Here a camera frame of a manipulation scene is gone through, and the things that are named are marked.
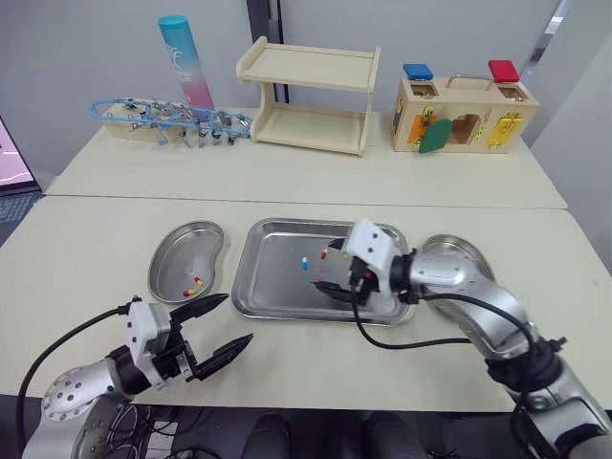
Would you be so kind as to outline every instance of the black cable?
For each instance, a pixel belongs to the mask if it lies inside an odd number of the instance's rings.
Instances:
[[[152,432],[157,432],[160,435],[163,435],[164,437],[178,437],[179,435],[183,435],[184,433],[189,432],[190,430],[192,430],[194,427],[196,427],[199,422],[200,419],[202,418],[202,413],[204,413],[204,407],[200,407],[200,410],[198,411],[197,416],[195,417],[195,419],[191,422],[191,424],[185,428],[182,428],[181,430],[179,430],[178,428],[176,429],[176,432],[174,433],[166,433],[166,432],[161,432],[160,430],[163,430],[162,428],[160,429],[153,429]],[[207,422],[208,419],[210,419],[210,417],[212,416],[212,413],[214,413],[214,408],[212,408],[210,410],[210,412],[208,413],[207,417],[205,418],[204,422]]]
[[[483,301],[478,298],[472,298],[471,296],[467,296],[467,295],[435,294],[435,295],[425,295],[423,296],[423,299],[425,301],[431,301],[434,299],[455,299],[457,301],[464,301],[466,303],[473,304],[474,306],[478,306],[480,308],[486,309],[487,311],[490,311],[494,314],[497,314],[500,317],[505,318],[512,325],[514,325],[520,331],[520,333],[522,333],[525,336],[525,339],[529,343],[529,348],[527,349],[527,356],[532,355],[535,344],[534,344],[534,338],[532,337],[531,332],[529,331],[529,329],[527,328],[527,326],[525,326],[523,322],[521,322],[519,319],[517,319],[513,315],[508,314],[506,311],[499,309],[493,306],[492,304],[487,303],[486,301]]]
[[[108,427],[108,431],[109,431],[109,432],[111,432],[111,433],[126,433],[126,434],[132,434],[132,433],[134,433],[134,432],[136,431],[136,429],[138,428],[138,424],[139,424],[139,422],[140,422],[140,418],[139,418],[139,416],[140,416],[140,414],[141,414],[141,413],[139,412],[139,410],[138,410],[138,406],[137,406],[136,404],[125,404],[125,405],[124,405],[124,407],[128,407],[128,408],[129,408],[129,407],[131,407],[131,406],[134,406],[134,410],[137,412],[137,414],[136,414],[136,419],[137,419],[137,421],[136,421],[136,425],[134,426],[134,428],[124,428],[124,429],[119,429],[119,426],[120,426],[120,425],[119,425],[119,424],[117,424],[117,426],[116,426],[115,428]]]
[[[17,433],[17,451],[19,453],[19,456],[23,454],[23,451],[26,448],[26,429],[24,426],[24,405],[26,402],[26,392],[28,391],[28,386],[30,385],[30,382],[32,381],[34,373],[36,372],[38,367],[45,359],[47,359],[53,353],[55,349],[57,349],[64,342],[79,334],[86,328],[89,328],[92,325],[95,325],[96,323],[108,317],[114,316],[115,314],[124,314],[125,310],[122,308],[124,307],[120,306],[119,308],[111,309],[110,311],[106,311],[105,313],[102,313],[99,316],[90,318],[89,320],[82,323],[77,328],[71,330],[66,335],[54,342],[51,346],[45,349],[45,351],[40,356],[38,356],[38,359],[34,361],[32,366],[28,370],[28,373],[26,374],[25,378],[23,379],[23,382],[19,387],[19,394],[17,395],[17,403],[15,408],[15,429]]]
[[[147,417],[144,418],[144,431],[138,437],[134,436],[134,440],[132,441],[132,445],[134,446],[138,443],[138,446],[136,448],[136,457],[134,459],[141,459],[140,456],[141,456],[142,443],[144,442],[144,438],[147,435],[148,423],[152,417],[153,417],[153,408],[149,407]]]
[[[433,300],[433,299],[455,299],[458,301],[464,301],[466,303],[470,303],[473,304],[475,306],[479,306],[483,309],[486,309],[487,311],[491,311],[494,314],[497,314],[500,317],[505,318],[506,320],[508,320],[509,322],[511,322],[524,336],[525,339],[527,340],[527,342],[529,343],[529,347],[527,349],[527,353],[526,353],[526,358],[528,360],[530,360],[532,358],[532,355],[534,353],[534,349],[536,347],[535,343],[534,343],[534,338],[532,337],[531,332],[529,331],[529,329],[527,328],[527,326],[525,326],[524,323],[522,323],[520,320],[518,320],[516,317],[508,314],[507,312],[496,308],[495,306],[482,301],[480,299],[477,298],[472,298],[471,296],[466,296],[466,295],[459,295],[459,294],[438,294],[438,295],[425,295],[423,296],[424,300]],[[525,402],[527,402],[527,397],[529,396],[529,387],[530,387],[530,377],[527,376],[525,381],[522,382],[523,385],[523,390],[520,393],[520,395],[518,396],[518,401],[516,402],[516,407],[513,410],[513,414],[511,416],[511,420],[510,420],[510,425],[511,425],[511,433],[514,437],[514,440],[519,444],[519,446],[521,447],[521,449],[523,449],[523,451],[525,452],[525,454],[527,454],[527,456],[530,459],[536,459],[536,457],[531,453],[531,451],[529,450],[529,442],[526,441],[523,436],[520,434],[519,432],[519,420],[518,420],[518,416],[520,415],[520,412],[523,409],[523,406],[525,404]]]
[[[142,438],[146,432],[146,418],[144,415],[141,415],[136,404],[133,404],[132,406],[134,406],[134,410],[136,412],[136,424],[131,429],[119,429],[119,425],[117,425],[117,427],[114,429],[109,428],[110,432],[119,434],[113,435],[113,440],[109,442],[111,449],[117,449],[126,445],[135,446],[135,444],[138,443],[138,440]]]
[[[139,416],[141,416],[141,413],[138,410],[139,406],[137,404],[131,404],[130,406],[134,406]],[[177,413],[174,413],[171,415],[170,419],[167,421],[167,424],[165,426],[159,427],[159,429],[164,429],[170,426],[172,423],[176,422],[176,418],[178,418],[180,415],[181,415],[181,410],[179,409]],[[152,429],[153,431],[155,431],[156,429],[153,428],[153,424],[151,424],[151,420],[153,416],[154,416],[153,411],[151,412],[151,416],[148,419],[144,416],[141,416],[134,428],[119,429],[119,426],[117,426],[115,428],[109,427],[108,431],[113,432],[113,433],[126,434],[128,437],[133,436],[135,432],[140,431],[142,428],[144,428],[144,430]]]
[[[170,412],[172,413],[172,410],[174,410],[175,408],[176,410],[173,414],[170,414],[170,419],[167,420],[165,426],[155,427],[155,421],[151,422],[152,419],[149,419],[149,421],[146,423],[146,426],[148,427],[148,433],[162,433],[162,430],[170,426],[172,423],[176,423],[179,416],[181,416],[183,414],[183,411],[185,411],[185,408],[183,406],[172,406]]]
[[[511,314],[508,314],[507,312],[493,306],[490,303],[487,303],[486,301],[482,301],[480,299],[477,298],[472,298],[471,296],[467,296],[467,295],[460,295],[460,294],[434,294],[434,295],[424,295],[422,297],[422,299],[426,300],[426,301],[430,301],[430,300],[435,300],[435,299],[454,299],[457,301],[464,301],[466,303],[469,304],[473,304],[474,306],[478,306],[480,308],[486,309],[487,311],[490,311],[494,314],[497,314],[500,317],[505,318],[506,320],[508,320],[512,325],[514,325],[518,331],[524,335],[525,339],[528,342],[528,349],[527,349],[527,353],[526,353],[526,358],[528,360],[530,360],[532,358],[532,355],[534,353],[534,349],[536,347],[535,343],[534,343],[534,338],[532,337],[531,332],[529,331],[529,329],[527,328],[527,326],[521,322],[519,319],[517,319],[516,317],[512,316]],[[357,322],[357,326],[360,329],[361,334],[363,335],[363,337],[365,339],[367,339],[369,342],[371,342],[372,344],[374,344],[375,346],[381,347],[382,349],[391,349],[391,350],[398,350],[398,349],[415,349],[415,348],[419,348],[419,347],[426,347],[426,346],[434,346],[437,344],[449,344],[449,343],[457,343],[457,342],[470,342],[469,339],[465,339],[465,340],[461,340],[461,339],[434,339],[431,341],[421,341],[421,342],[415,342],[415,343],[410,343],[410,344],[386,344],[380,341],[376,341],[375,339],[373,339],[372,337],[370,337],[367,332],[365,331],[365,329],[363,328],[363,325],[361,323],[361,319],[359,317],[359,311],[357,309],[357,295],[355,293],[355,286],[351,286],[351,305],[353,307],[353,314],[355,316],[355,321]],[[529,376],[526,377],[525,381],[522,382],[523,385],[523,390],[520,393],[519,397],[518,397],[518,401],[516,402],[516,408],[513,411],[512,414],[512,418],[511,418],[511,432],[513,434],[514,440],[520,445],[520,447],[525,451],[525,453],[529,456],[530,459],[535,459],[535,457],[532,455],[532,453],[530,452],[529,448],[528,448],[528,442],[525,441],[522,438],[522,435],[519,434],[519,428],[518,428],[518,416],[521,412],[521,410],[523,409],[523,405],[525,404],[525,402],[527,401],[527,397],[529,396],[529,387],[530,387],[530,378]]]
[[[371,344],[374,344],[376,347],[381,347],[382,349],[389,349],[393,351],[398,351],[402,349],[417,349],[420,347],[428,347],[428,346],[437,346],[440,344],[469,344],[471,341],[467,338],[444,338],[444,339],[431,339],[428,341],[418,341],[418,342],[410,342],[407,344],[387,344],[385,342],[378,341],[373,339],[363,328],[363,322],[361,322],[360,313],[357,308],[357,294],[355,292],[355,286],[351,286],[351,306],[353,307],[353,316],[355,317],[355,322],[357,323],[357,328],[360,329],[361,334],[365,339],[367,339]]]

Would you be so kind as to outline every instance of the metal handle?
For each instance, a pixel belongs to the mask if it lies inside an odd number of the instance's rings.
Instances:
[[[485,89],[485,91],[489,91],[489,88],[491,88],[491,86],[493,85],[493,78],[491,78],[490,76],[455,74],[448,79],[447,88],[450,87],[450,84],[456,78],[485,79],[489,82],[489,85],[487,86],[487,89]]]

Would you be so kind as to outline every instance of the white table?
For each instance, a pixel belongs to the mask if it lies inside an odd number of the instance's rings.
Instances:
[[[203,149],[114,139],[101,128],[52,195],[286,203],[566,208],[525,143],[508,154],[394,152],[373,114],[363,158],[238,139]]]
[[[564,210],[397,208],[186,200],[46,197],[0,248],[5,350],[0,393],[15,394],[34,358],[67,330],[146,294],[149,260],[165,234],[208,219],[225,231],[213,290],[228,292],[249,228],[271,216],[394,225],[411,245],[450,232],[475,244],[498,281],[528,306],[548,338],[566,336],[562,356],[605,408],[612,408],[612,280]],[[62,371],[123,344],[124,317],[107,319],[62,346],[40,368],[31,395]],[[497,411],[511,407],[469,345],[386,351],[351,324],[249,319],[228,300],[186,324],[199,360],[230,339],[255,338],[228,368],[204,382],[173,381],[139,402],[224,406]],[[408,323],[371,329],[395,342],[461,336],[424,304]]]

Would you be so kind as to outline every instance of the stainless steel tray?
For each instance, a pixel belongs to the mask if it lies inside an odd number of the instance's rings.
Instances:
[[[149,292],[159,301],[182,305],[204,295],[214,282],[214,262],[223,246],[223,230],[212,222],[190,222],[171,231],[149,266]],[[195,282],[199,277],[203,286]],[[197,293],[185,297],[189,289]]]
[[[302,320],[354,321],[351,305],[318,291],[318,279],[338,283],[348,289],[351,259],[330,249],[321,252],[336,238],[346,237],[350,222],[327,222],[270,218],[256,223],[247,236],[238,272],[231,289],[231,300],[248,317],[292,318]],[[407,251],[404,236],[395,228],[380,225]],[[304,270],[302,259],[308,260]],[[372,294],[360,307],[364,322],[392,325],[408,320],[414,306]]]

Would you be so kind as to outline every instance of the gray wall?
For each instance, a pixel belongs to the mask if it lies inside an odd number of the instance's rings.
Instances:
[[[608,35],[532,149],[612,273],[611,56]]]
[[[42,185],[99,129],[94,100],[185,100],[162,15],[189,18],[215,104],[259,104],[258,88],[235,77],[252,43],[244,0],[2,0],[0,11],[0,115]]]
[[[610,35],[610,0],[573,0],[573,5],[540,59],[527,86],[541,107],[523,133],[532,145],[561,104],[569,97]]]
[[[382,48],[374,107],[389,112],[402,64],[425,62],[433,74],[489,75],[490,59],[520,71],[558,0],[282,0],[285,42],[374,51]],[[291,88],[292,101],[363,109],[365,97]]]

